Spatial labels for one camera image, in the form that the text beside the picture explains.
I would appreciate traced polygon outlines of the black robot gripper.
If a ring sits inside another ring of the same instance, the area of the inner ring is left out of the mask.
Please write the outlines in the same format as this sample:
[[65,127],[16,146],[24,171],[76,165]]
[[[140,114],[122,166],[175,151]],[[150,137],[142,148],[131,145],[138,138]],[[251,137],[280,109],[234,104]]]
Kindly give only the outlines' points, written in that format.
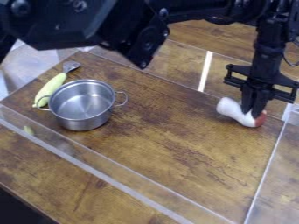
[[280,72],[284,51],[286,45],[270,47],[255,44],[251,65],[227,65],[228,73],[224,77],[224,83],[240,89],[242,112],[246,114],[251,110],[251,115],[255,118],[259,117],[267,102],[272,99],[290,103],[295,101],[299,82],[286,77]]

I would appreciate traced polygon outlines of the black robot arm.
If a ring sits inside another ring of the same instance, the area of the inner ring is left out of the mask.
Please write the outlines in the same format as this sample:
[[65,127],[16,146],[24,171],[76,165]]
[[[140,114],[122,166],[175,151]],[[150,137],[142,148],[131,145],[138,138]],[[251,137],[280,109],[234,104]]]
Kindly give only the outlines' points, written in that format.
[[280,73],[286,44],[299,39],[299,0],[0,0],[0,62],[15,42],[37,50],[100,46],[147,67],[168,25],[204,20],[256,27],[248,66],[228,65],[224,82],[242,91],[242,112],[292,103],[299,82]]

